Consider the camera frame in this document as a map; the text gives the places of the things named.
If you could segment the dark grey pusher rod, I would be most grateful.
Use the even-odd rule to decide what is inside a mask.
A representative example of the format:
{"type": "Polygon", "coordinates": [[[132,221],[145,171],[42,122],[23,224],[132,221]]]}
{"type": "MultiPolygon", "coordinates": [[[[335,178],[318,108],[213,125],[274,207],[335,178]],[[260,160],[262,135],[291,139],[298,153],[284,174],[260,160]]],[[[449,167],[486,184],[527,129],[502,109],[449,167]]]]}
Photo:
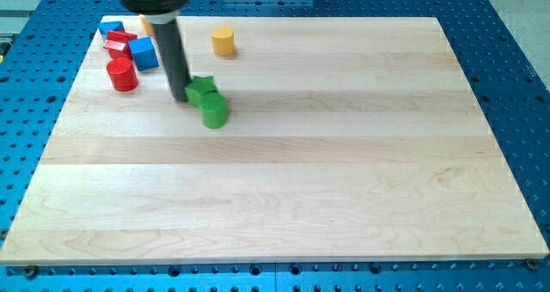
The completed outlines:
{"type": "Polygon", "coordinates": [[[173,98],[187,101],[186,86],[192,82],[177,22],[177,11],[147,15],[167,75],[173,98]]]}

